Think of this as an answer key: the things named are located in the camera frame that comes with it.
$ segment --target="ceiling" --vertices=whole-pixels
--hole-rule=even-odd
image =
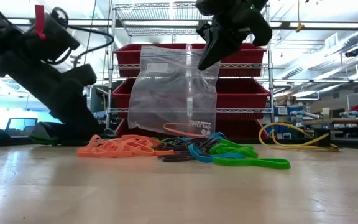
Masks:
[[[116,0],[114,4],[136,4],[136,3],[166,3],[172,0]],[[0,11],[8,18],[34,18],[34,5],[43,4],[47,11],[58,6],[67,11],[70,19],[92,19],[94,0],[0,0]],[[97,0],[94,19],[107,19],[109,15],[110,0]],[[271,0],[270,17],[272,21],[297,21],[298,1],[297,0]],[[358,0],[305,0],[300,1],[300,21],[318,22],[358,22]],[[69,32],[81,42],[81,47],[72,53],[78,55],[87,48],[104,44],[106,39],[101,35],[89,34],[87,32],[69,30]],[[280,78],[285,69],[290,68],[300,60],[312,60],[310,55],[324,48],[325,40],[337,33],[339,40],[345,39],[355,32],[350,31],[317,31],[302,30],[296,33],[292,30],[276,30],[272,39],[272,62],[275,78]],[[127,32],[120,28],[114,30],[117,49],[129,43],[202,43],[203,39],[197,35],[172,36],[148,36],[129,37]],[[90,63],[98,78],[107,77],[106,49],[97,50],[86,57],[86,63]],[[342,58],[336,54],[325,57],[319,65],[309,68],[307,71],[297,74],[291,78],[313,78],[319,74],[342,66],[344,63],[351,63],[352,60]],[[61,71],[71,69],[72,64],[67,60],[58,66]]]

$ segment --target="plastic bag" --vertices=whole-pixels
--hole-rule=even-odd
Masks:
[[[189,137],[215,132],[219,63],[199,71],[202,53],[142,47],[140,73],[129,101],[129,128]]]

